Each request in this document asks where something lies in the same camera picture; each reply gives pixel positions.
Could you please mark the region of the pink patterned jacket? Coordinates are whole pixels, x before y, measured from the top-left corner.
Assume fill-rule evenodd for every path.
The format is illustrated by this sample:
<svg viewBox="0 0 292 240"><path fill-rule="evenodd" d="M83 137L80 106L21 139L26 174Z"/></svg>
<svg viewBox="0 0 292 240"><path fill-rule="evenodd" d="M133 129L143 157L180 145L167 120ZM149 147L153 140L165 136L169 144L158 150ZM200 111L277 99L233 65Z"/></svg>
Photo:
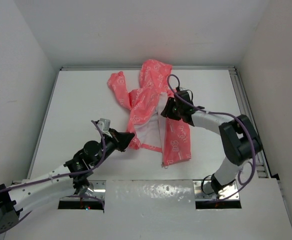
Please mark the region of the pink patterned jacket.
<svg viewBox="0 0 292 240"><path fill-rule="evenodd" d="M165 167L192 158L189 125L161 115L173 96L167 83L172 69L170 64L146 60L139 73L139 88L131 91L122 71L112 73L107 81L119 105L129 110L127 131L135 135L129 147L161 153Z"/></svg>

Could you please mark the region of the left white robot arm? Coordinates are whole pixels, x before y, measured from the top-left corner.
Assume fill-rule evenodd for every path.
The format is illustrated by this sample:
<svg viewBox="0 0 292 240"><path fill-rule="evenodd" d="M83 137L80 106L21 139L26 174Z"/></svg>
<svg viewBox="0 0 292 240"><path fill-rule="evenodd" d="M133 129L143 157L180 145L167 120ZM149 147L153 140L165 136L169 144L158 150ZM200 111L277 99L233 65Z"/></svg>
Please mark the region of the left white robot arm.
<svg viewBox="0 0 292 240"><path fill-rule="evenodd" d="M100 142L88 141L72 159L51 172L11 186L0 184L0 234L52 200L82 194L94 169L114 151L124 152L134 136L111 128L102 133Z"/></svg>

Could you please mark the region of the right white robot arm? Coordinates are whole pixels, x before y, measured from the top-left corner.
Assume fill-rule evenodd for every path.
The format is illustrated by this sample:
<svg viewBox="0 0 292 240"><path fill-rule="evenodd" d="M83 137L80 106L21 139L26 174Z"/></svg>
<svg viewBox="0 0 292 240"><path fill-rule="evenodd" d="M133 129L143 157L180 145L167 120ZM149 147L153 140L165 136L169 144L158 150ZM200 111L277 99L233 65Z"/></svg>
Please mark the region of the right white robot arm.
<svg viewBox="0 0 292 240"><path fill-rule="evenodd" d="M245 164L250 164L251 174L246 182L242 182L240 178L238 182L241 186L245 186L252 180L256 170L256 154L263 149L263 145L246 115L209 113L202 106L194 106L192 95L187 90L179 88L176 88L173 97L168 98L161 115L193 127L209 130L221 137L225 158L218 170L211 175L210 182L201 184L202 193L217 195L241 175Z"/></svg>

